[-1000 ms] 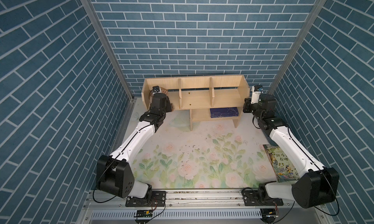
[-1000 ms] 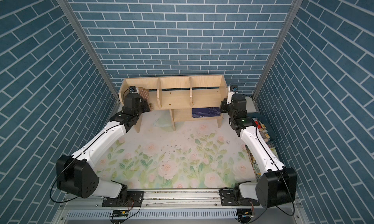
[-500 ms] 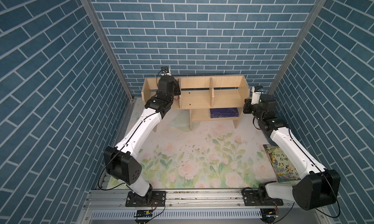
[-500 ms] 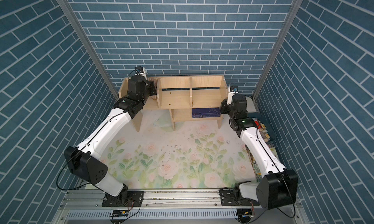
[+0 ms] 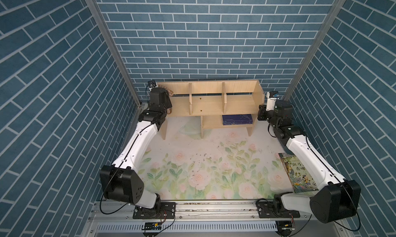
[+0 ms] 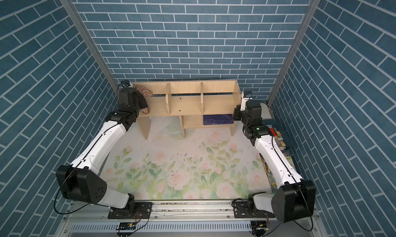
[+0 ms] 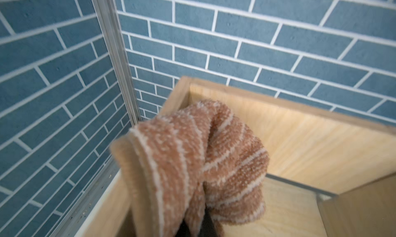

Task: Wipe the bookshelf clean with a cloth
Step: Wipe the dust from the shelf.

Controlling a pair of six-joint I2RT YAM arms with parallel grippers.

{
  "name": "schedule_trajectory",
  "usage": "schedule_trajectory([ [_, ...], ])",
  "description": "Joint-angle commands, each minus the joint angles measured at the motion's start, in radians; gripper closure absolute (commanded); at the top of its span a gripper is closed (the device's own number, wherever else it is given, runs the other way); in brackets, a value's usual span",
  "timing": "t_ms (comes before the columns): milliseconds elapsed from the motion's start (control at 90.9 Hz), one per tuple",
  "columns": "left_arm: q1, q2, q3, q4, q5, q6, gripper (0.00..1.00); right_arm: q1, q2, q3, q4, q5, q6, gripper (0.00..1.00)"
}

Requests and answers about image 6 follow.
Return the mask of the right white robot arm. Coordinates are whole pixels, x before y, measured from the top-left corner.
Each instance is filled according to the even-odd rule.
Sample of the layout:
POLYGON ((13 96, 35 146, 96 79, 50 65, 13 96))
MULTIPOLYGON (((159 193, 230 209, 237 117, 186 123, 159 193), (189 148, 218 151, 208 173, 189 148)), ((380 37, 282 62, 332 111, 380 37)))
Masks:
POLYGON ((251 195, 247 200, 250 213, 269 212, 282 223, 312 217, 316 187, 290 165, 275 141, 275 133, 262 123, 261 114, 260 102, 249 98, 243 98, 233 114, 235 121, 242 121, 244 135, 263 156, 277 186, 274 195, 251 195))

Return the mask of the light wooden bookshelf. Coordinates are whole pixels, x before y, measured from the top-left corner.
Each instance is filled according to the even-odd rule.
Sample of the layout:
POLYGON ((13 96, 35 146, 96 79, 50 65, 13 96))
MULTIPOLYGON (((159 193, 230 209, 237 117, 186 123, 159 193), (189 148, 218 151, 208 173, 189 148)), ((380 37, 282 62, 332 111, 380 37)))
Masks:
POLYGON ((137 118, 143 137, 148 139, 151 117, 177 116, 182 136, 187 129, 226 127, 234 134, 236 123, 204 125, 204 116, 232 114, 241 104, 241 90, 236 80, 196 80, 139 82, 152 92, 146 98, 149 113, 137 118))

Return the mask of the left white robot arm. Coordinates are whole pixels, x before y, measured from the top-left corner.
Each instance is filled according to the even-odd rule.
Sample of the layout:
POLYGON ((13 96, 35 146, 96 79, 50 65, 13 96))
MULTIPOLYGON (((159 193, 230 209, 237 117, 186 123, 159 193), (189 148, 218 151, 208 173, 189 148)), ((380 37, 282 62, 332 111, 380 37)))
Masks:
POLYGON ((122 82, 118 91, 118 107, 106 117, 97 136, 71 164, 57 169, 57 196, 134 214, 134 197, 109 188, 99 176, 114 145, 136 122, 141 109, 148 107, 143 94, 127 83, 122 82))

